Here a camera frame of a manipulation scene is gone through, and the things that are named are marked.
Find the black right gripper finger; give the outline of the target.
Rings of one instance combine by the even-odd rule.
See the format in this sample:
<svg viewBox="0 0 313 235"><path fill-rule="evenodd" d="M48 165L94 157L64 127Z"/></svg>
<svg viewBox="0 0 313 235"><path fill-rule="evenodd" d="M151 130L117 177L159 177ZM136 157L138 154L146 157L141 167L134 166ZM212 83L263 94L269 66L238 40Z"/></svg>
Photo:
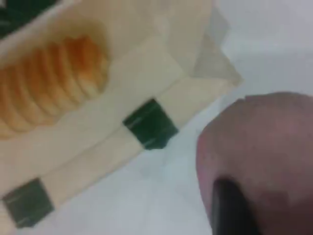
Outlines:
<svg viewBox="0 0 313 235"><path fill-rule="evenodd" d="M230 179L217 179L213 184L211 227L214 235L261 233L246 197Z"/></svg>

